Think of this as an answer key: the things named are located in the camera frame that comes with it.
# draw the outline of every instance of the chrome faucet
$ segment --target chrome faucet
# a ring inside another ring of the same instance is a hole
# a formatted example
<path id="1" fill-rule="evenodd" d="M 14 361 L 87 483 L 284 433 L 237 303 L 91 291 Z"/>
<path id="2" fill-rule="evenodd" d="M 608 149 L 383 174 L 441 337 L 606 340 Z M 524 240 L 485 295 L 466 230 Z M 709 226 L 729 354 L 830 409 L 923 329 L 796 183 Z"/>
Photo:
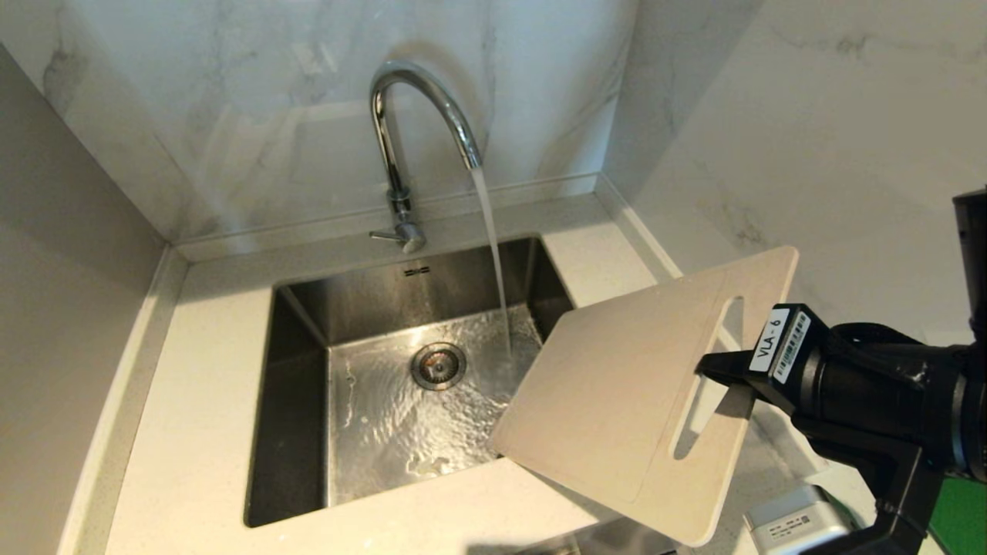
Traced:
<path id="1" fill-rule="evenodd" d="M 387 127 L 387 89 L 395 83 L 406 83 L 418 89 L 425 95 L 442 114 L 446 125 L 456 139 L 456 147 L 463 158 L 467 170 L 479 168 L 482 160 L 477 141 L 473 138 L 470 125 L 466 122 L 456 101 L 452 100 L 448 91 L 439 84 L 434 75 L 425 71 L 417 64 L 404 60 L 384 62 L 374 75 L 370 86 L 370 110 L 373 112 L 373 125 L 377 130 L 377 143 L 384 157 L 384 167 L 391 189 L 387 192 L 387 200 L 394 212 L 394 233 L 371 231 L 374 239 L 389 239 L 401 244 L 405 253 L 413 253 L 425 244 L 424 233 L 412 220 L 412 192 L 402 183 L 401 172 L 394 156 L 394 145 L 391 143 L 391 133 Z"/>

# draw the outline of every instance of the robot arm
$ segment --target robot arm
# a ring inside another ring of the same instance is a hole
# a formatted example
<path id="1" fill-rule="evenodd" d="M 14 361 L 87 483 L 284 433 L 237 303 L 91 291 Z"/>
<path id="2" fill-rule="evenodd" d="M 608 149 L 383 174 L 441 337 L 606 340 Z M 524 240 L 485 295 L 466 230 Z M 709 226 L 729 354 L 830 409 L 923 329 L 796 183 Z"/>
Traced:
<path id="1" fill-rule="evenodd" d="M 876 499 L 868 528 L 806 553 L 917 553 L 945 476 L 987 482 L 984 386 L 985 192 L 955 198 L 975 341 L 929 347 L 878 324 L 830 328 L 778 304 L 754 350 L 698 370 L 745 383 L 788 414 L 820 455 L 856 467 Z"/>

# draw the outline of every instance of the drain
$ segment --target drain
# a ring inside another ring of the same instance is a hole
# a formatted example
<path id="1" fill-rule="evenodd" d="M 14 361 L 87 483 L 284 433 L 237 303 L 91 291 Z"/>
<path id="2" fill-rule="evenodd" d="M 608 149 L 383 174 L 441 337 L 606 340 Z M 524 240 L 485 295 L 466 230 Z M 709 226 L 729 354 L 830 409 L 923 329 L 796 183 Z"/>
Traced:
<path id="1" fill-rule="evenodd" d="M 421 348 L 412 360 L 415 383 L 432 391 L 444 391 L 466 373 L 466 356 L 451 343 L 432 343 Z"/>

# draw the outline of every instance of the white device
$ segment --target white device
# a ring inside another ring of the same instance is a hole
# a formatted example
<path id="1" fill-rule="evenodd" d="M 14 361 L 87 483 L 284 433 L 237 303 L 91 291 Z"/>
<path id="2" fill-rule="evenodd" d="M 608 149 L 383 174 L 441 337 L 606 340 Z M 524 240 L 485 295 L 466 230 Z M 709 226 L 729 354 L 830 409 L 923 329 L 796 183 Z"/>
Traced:
<path id="1" fill-rule="evenodd" d="M 796 555 L 857 529 L 847 510 L 813 485 L 751 509 L 744 522 L 761 555 Z"/>

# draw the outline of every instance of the cutting board handle hole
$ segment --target cutting board handle hole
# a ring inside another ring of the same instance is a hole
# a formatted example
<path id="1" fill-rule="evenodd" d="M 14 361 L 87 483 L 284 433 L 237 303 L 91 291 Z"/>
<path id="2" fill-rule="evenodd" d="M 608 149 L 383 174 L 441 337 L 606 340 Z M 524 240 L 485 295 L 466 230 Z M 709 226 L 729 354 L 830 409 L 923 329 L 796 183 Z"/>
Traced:
<path id="1" fill-rule="evenodd" d="M 735 296 L 723 304 L 716 340 L 708 353 L 739 350 L 743 338 L 743 316 L 743 297 Z M 682 421 L 678 440 L 675 441 L 675 449 L 672 451 L 675 460 L 682 460 L 688 456 L 692 446 L 696 444 L 696 439 L 699 438 L 726 394 L 726 387 L 710 379 L 697 378 L 697 381 L 689 412 Z"/>

